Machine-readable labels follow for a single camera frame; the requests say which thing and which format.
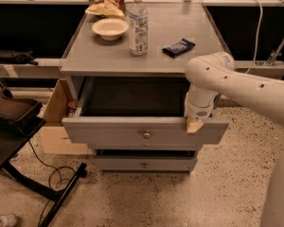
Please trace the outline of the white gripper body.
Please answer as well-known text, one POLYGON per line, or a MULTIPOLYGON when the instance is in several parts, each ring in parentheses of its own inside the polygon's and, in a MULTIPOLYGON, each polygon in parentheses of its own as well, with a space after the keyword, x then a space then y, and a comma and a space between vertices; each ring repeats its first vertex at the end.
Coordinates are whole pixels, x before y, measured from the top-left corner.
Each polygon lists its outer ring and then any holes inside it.
POLYGON ((188 92, 185 98, 185 117, 208 118, 214 108, 215 93, 188 92))

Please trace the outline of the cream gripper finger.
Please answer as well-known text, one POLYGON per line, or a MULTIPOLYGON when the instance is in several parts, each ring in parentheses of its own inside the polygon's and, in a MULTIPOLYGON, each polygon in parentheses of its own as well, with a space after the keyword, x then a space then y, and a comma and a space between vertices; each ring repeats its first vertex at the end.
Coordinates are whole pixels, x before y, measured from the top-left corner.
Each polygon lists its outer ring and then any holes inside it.
POLYGON ((203 125, 204 125, 204 122, 201 119, 188 117, 186 119, 186 132, 187 133, 195 133, 203 125))

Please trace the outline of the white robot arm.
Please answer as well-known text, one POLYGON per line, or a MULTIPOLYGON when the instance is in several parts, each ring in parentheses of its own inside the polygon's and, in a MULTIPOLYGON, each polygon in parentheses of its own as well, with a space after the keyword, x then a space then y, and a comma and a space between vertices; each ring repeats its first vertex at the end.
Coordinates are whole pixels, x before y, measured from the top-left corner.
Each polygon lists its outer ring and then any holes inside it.
MULTIPOLYGON (((218 52, 191 59, 185 68, 190 87, 185 99, 188 123, 209 117, 222 94, 284 128, 284 80, 235 70, 233 57, 218 52)), ((284 227, 284 150, 275 164, 266 194, 260 227, 284 227)))

